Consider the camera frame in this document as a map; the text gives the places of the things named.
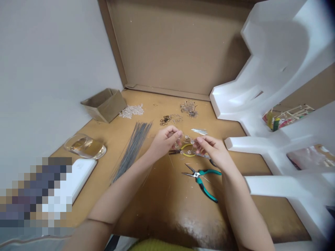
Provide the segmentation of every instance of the white power bank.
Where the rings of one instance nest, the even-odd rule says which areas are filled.
[[[71,184],[72,204],[91,175],[97,161],[94,159],[77,159],[72,165],[72,173],[66,174],[66,182]]]
[[[74,203],[96,164],[93,159],[77,159],[72,171],[67,168],[66,179],[60,181],[60,188],[54,189],[53,195],[48,196],[47,204],[42,204],[42,212],[70,212],[68,205]],[[60,214],[54,217],[59,220]]]

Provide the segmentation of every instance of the yellow-handled pliers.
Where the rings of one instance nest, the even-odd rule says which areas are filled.
[[[180,150],[170,150],[169,151],[169,154],[177,154],[177,153],[180,153],[180,151],[182,151],[185,147],[187,147],[187,146],[193,146],[192,144],[185,144],[185,145],[183,145],[182,147],[181,147],[181,149]],[[192,154],[192,155],[190,155],[190,154],[187,154],[187,153],[183,153],[183,155],[185,155],[186,157],[194,157],[195,156],[195,154]]]

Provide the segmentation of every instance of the cardboard tabletop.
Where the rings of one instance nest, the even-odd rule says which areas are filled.
[[[73,227],[77,227],[86,218],[95,202],[109,187],[111,175],[116,170],[137,121],[153,121],[139,155],[148,149],[157,131],[163,128],[159,121],[170,114],[184,116],[176,127],[193,138],[199,134],[193,132],[192,128],[207,129],[209,135],[223,140],[227,137],[245,136],[238,122],[217,119],[210,102],[196,100],[199,115],[193,119],[180,111],[180,104],[185,102],[185,98],[133,90],[124,90],[122,95],[128,105],[143,103],[144,114],[133,115],[132,119],[117,116],[109,124],[91,120],[78,132],[103,142],[107,153],[98,160],[73,204],[70,214]],[[261,155],[229,153],[243,175],[271,175]],[[52,157],[72,157],[73,162],[79,158],[62,147]],[[235,239],[225,211],[221,178],[218,175],[206,175],[210,183],[203,179],[207,190],[219,200],[216,204],[202,193],[193,177],[181,174],[189,171],[185,163],[190,163],[196,170],[213,168],[206,158],[186,157],[182,160],[179,154],[165,155],[153,165],[148,178],[118,221],[114,234],[141,239],[157,238],[189,247],[217,250],[233,248]],[[286,198],[252,198],[275,243],[310,240]]]

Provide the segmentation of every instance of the small cardboard box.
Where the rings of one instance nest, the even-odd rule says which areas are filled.
[[[121,92],[110,88],[80,103],[93,119],[106,123],[111,122],[127,106]]]

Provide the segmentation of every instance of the pliers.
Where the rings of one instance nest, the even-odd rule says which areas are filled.
[[[207,155],[207,154],[205,154],[205,155],[201,155],[200,153],[196,153],[195,151],[192,151],[192,153],[195,154],[195,155],[197,155],[197,156],[205,157],[205,158],[209,159],[209,162],[210,162],[213,166],[217,167],[217,165],[214,163],[214,161],[210,158],[209,155]]]
[[[222,173],[220,173],[219,171],[213,170],[213,169],[208,169],[208,170],[199,170],[198,172],[196,172],[193,168],[191,168],[188,164],[185,164],[189,169],[191,169],[191,171],[193,172],[193,174],[189,174],[189,173],[182,173],[191,177],[195,177],[195,181],[199,184],[201,191],[212,201],[214,201],[215,203],[218,203],[218,200],[211,195],[207,189],[205,188],[202,180],[200,179],[199,176],[207,174],[207,173],[214,173],[217,175],[222,175]]]
[[[180,150],[170,150],[170,151],[169,151],[169,154],[177,154],[177,153],[180,153],[180,151],[182,151],[185,147],[190,146],[190,145],[192,145],[192,144],[185,144],[185,145],[183,145],[183,146],[181,147]],[[192,154],[192,155],[189,155],[189,154],[187,154],[187,153],[184,152],[183,155],[185,155],[185,156],[187,156],[187,157],[194,157],[196,154],[194,153],[194,154]]]

